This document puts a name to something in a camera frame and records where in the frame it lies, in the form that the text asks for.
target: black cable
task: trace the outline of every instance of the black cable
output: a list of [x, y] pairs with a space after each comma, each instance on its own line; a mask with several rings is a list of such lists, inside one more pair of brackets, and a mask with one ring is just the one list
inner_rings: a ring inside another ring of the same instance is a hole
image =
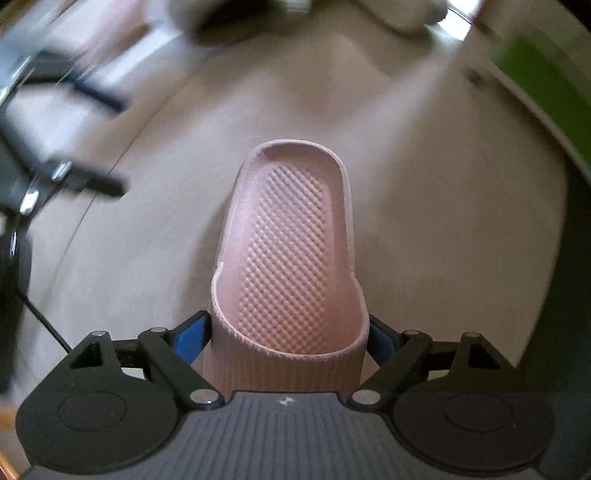
[[22, 302], [27, 306], [27, 308], [31, 311], [31, 313], [37, 318], [37, 320], [39, 320], [41, 322], [41, 324], [47, 329], [47, 331], [52, 335], [52, 337], [57, 340], [57, 343], [59, 343], [62, 346], [62, 348], [66, 351], [66, 353], [70, 353], [72, 351], [72, 347], [70, 345], [68, 345], [68, 342], [66, 342], [64, 340], [64, 337], [62, 337], [59, 334], [59, 332], [53, 327], [53, 325], [51, 323], [49, 323], [49, 320], [47, 320], [45, 318], [45, 316], [39, 310], [37, 310], [35, 308], [35, 306], [31, 303], [31, 300], [29, 300], [29, 297], [27, 297], [18, 288], [15, 288], [15, 291], [17, 292], [18, 298], [20, 298], [22, 300]]

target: textured footbed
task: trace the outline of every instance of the textured footbed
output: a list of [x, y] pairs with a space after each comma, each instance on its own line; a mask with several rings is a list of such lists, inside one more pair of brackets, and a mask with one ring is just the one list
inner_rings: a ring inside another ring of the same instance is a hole
[[220, 239], [205, 376], [226, 395], [353, 390], [369, 330], [354, 264], [340, 160], [310, 142], [260, 145], [238, 174]]

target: metal screw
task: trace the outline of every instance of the metal screw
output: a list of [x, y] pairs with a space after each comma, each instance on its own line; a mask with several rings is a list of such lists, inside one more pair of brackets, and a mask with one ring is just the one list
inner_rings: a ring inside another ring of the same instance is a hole
[[60, 183], [64, 178], [66, 178], [66, 175], [70, 173], [70, 170], [72, 170], [71, 161], [60, 162], [60, 164], [51, 174], [51, 179], [56, 183]]
[[39, 190], [29, 187], [25, 193], [25, 196], [22, 198], [21, 206], [19, 207], [18, 211], [21, 212], [22, 215], [29, 215], [35, 208], [38, 199]]
[[209, 405], [215, 402], [219, 397], [220, 394], [211, 388], [199, 388], [198, 390], [193, 390], [189, 395], [191, 401], [201, 405]]
[[357, 390], [351, 395], [351, 399], [359, 405], [375, 405], [382, 398], [375, 390]]

